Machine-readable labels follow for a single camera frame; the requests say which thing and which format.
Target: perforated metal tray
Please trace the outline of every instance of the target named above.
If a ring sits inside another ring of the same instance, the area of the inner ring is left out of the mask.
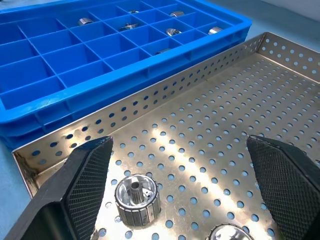
[[[101,239],[205,239],[222,223],[255,240],[279,239],[246,148],[248,134],[293,144],[320,164],[319,53],[259,35],[13,152],[30,196],[74,147],[111,135]],[[162,211],[125,226],[116,184],[143,173],[158,181]]]

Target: textured gripper pad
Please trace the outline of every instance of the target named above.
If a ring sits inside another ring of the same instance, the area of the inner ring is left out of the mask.
[[[66,208],[76,229],[78,240],[88,240],[94,232],[104,197],[112,145],[101,144],[87,157],[66,198]]]
[[[320,169],[299,148],[250,136],[261,196],[286,240],[319,240]]]

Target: table surface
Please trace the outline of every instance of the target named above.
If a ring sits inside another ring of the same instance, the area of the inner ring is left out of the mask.
[[[210,0],[253,22],[247,40],[263,32],[272,32],[320,52],[320,22],[260,0]],[[52,0],[3,0],[0,11]],[[9,150],[0,142],[0,239],[3,239],[30,201],[25,184]]]

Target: blue plastic tray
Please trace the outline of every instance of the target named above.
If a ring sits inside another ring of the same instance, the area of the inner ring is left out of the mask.
[[[59,1],[0,11],[0,23],[0,138],[10,148],[242,43],[252,24],[202,0]],[[126,23],[138,27],[119,31]]]

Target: metal bushing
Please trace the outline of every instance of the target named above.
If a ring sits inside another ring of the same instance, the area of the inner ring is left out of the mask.
[[[218,26],[215,26],[213,28],[211,28],[208,32],[209,35],[212,35],[212,34],[216,34],[218,32],[221,32],[223,29],[221,29],[220,27]]]
[[[136,27],[138,27],[138,23],[133,23],[133,24],[126,23],[124,26],[119,28],[119,31],[122,32],[125,30],[134,29]]]
[[[82,25],[86,25],[86,24],[92,24],[94,21],[92,21],[90,18],[87,18],[87,17],[83,17],[83,18],[80,18],[79,21],[78,21],[78,25],[79,26],[82,26]]]
[[[177,34],[180,34],[181,31],[179,31],[178,29],[175,29],[175,28],[168,28],[165,33],[168,35],[168,36],[173,36],[173,35],[177,35]]]
[[[155,53],[155,55],[162,54],[162,53],[164,53],[164,52],[166,52],[166,51],[169,51],[169,50],[171,50],[171,48],[166,48],[166,49],[163,49],[163,50],[161,50],[161,51],[157,51],[157,52]]]
[[[159,186],[144,174],[125,177],[116,186],[114,197],[122,221],[129,226],[145,226],[161,211]]]
[[[231,223],[216,226],[205,240],[254,240],[242,228]]]
[[[170,16],[175,17],[175,18],[180,17],[182,15],[185,15],[185,13],[183,11],[173,11],[170,13]]]
[[[137,13],[139,13],[139,11],[133,9],[133,10],[129,11],[128,13],[130,13],[130,14],[137,14]]]

